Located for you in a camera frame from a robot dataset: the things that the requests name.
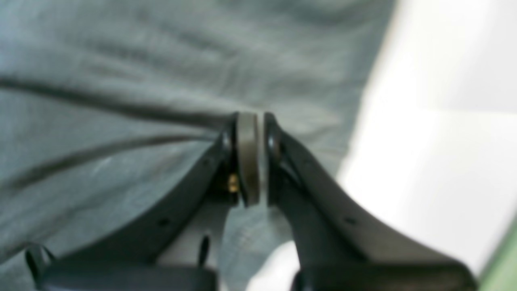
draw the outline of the screw hole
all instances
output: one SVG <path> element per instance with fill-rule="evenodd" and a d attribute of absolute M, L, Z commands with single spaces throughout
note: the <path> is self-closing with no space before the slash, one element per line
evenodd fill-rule
<path fill-rule="evenodd" d="M 158 221 L 158 226 L 160 226 L 160 227 L 168 226 L 169 224 L 171 224 L 171 220 L 166 217 L 164 217 Z"/>
<path fill-rule="evenodd" d="M 357 221 L 351 217 L 345 217 L 344 218 L 345 222 L 350 224 L 350 225 L 356 225 L 357 224 Z"/>

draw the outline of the gray cloth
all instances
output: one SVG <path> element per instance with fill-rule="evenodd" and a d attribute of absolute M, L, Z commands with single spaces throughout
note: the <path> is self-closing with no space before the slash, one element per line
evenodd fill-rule
<path fill-rule="evenodd" d="M 230 112 L 273 112 L 335 173 L 392 7 L 0 0 L 0 289 L 33 289 L 29 242 L 60 256 L 142 213 Z M 232 211 L 229 289 L 288 239 L 277 211 Z"/>

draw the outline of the black plastic piece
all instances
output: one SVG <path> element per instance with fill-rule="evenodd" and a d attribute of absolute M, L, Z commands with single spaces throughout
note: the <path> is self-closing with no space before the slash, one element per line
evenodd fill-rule
<path fill-rule="evenodd" d="M 196 267 L 66 264 L 49 267 L 40 280 L 43 291 L 215 291 L 217 276 Z"/>
<path fill-rule="evenodd" d="M 304 268 L 291 291 L 474 291 L 470 273 L 456 264 Z"/>
<path fill-rule="evenodd" d="M 356 266 L 368 266 L 369 270 L 386 271 L 386 274 L 396 272 L 399 279 L 407 280 L 412 280 L 413 274 L 404 270 L 411 268 L 421 273 L 433 270 L 430 277 L 437 273 L 454 276 L 460 270 L 465 276 L 456 283 L 465 288 L 475 286 L 472 275 L 462 263 L 402 235 L 356 204 L 302 144 L 282 131 L 270 113 L 265 116 L 265 142 L 269 159 L 269 202 L 278 206 L 289 220 L 300 260 L 296 286 L 307 290 L 349 290 L 348 281 L 340 279 L 347 276 L 342 271 L 351 271 Z M 321 271 L 322 268 L 328 268 L 328 272 Z M 356 278 L 369 280 L 368 277 Z"/>
<path fill-rule="evenodd" d="M 43 276 L 38 273 L 35 276 L 38 288 L 43 291 L 216 290 L 213 271 L 157 267 L 156 261 L 201 209 L 217 209 L 217 215 L 225 217 L 237 205 L 237 194 L 228 189 L 229 176 L 237 171 L 236 117 L 237 114 L 231 116 L 219 138 L 173 190 L 123 228 L 60 258 L 44 270 Z M 199 246 L 196 260 L 202 263 L 200 266 L 205 264 L 210 245 L 201 242 Z"/>

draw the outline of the white wall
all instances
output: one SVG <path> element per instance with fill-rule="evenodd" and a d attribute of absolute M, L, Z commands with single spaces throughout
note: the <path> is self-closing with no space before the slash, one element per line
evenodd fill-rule
<path fill-rule="evenodd" d="M 340 183 L 479 274 L 517 210 L 517 2 L 402 1 Z"/>

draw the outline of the black plastic bracket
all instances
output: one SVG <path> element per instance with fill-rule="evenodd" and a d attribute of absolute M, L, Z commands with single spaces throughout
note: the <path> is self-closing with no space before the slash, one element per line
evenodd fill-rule
<path fill-rule="evenodd" d="M 238 170 L 236 117 L 231 116 L 215 143 L 152 208 L 111 235 L 52 263 L 37 278 L 37 287 L 43 291 L 216 290 L 215 272 L 203 267 L 215 258 L 210 245 L 217 245 L 214 238 L 220 238 L 229 209 L 238 203 L 237 193 L 229 189 L 229 177 Z M 193 231 L 196 237 L 203 231 L 200 220 L 208 229 L 199 241 L 190 242 L 195 252 L 195 258 L 187 259 L 191 264 L 182 266 L 184 257 L 164 258 L 164 251 L 178 237 L 193 237 L 185 232 Z M 179 255 L 191 254 L 182 253 L 179 246 Z"/>
<path fill-rule="evenodd" d="M 475 289 L 475 281 L 462 263 L 395 231 L 348 197 L 270 113 L 265 116 L 265 142 L 269 203 L 278 206 L 289 220 L 301 265 L 294 290 L 421 290 L 427 286 L 425 280 L 413 283 L 420 289 L 408 288 L 413 286 L 408 282 L 423 277 L 443 279 L 442 285 L 435 282 L 429 290 Z M 350 277 L 347 273 L 364 275 Z M 367 284 L 392 273 L 397 276 L 384 287 Z M 439 285 L 443 288 L 431 288 Z"/>

